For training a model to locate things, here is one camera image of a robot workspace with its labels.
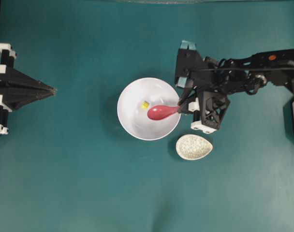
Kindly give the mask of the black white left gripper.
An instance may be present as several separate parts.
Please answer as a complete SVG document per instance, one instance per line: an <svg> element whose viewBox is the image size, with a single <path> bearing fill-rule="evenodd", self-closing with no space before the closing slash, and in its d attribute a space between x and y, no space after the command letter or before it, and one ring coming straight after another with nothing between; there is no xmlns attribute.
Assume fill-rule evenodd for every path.
<svg viewBox="0 0 294 232"><path fill-rule="evenodd" d="M0 43L0 134L8 134L8 114L55 95L56 90L14 69L16 52Z"/></svg>

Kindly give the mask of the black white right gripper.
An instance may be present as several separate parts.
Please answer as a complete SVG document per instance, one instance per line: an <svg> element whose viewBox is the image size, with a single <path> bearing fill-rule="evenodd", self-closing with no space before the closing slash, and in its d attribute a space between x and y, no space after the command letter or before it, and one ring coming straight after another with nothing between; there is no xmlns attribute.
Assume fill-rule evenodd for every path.
<svg viewBox="0 0 294 232"><path fill-rule="evenodd" d="M193 114L191 129L203 133L213 133L220 129L222 120L230 105L227 95L210 92L196 91L197 80L178 79L177 87L183 89L178 101L179 114Z"/></svg>

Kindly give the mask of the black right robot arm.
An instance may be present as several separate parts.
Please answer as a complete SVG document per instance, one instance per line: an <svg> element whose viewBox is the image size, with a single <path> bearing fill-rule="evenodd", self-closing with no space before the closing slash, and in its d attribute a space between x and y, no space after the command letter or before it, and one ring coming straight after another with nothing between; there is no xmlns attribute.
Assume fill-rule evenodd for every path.
<svg viewBox="0 0 294 232"><path fill-rule="evenodd" d="M194 130L219 130L230 105L229 95L245 92L252 96L269 82L294 95L294 49L221 61L202 58L197 50L178 50L175 86L183 89L178 113L193 115Z"/></svg>

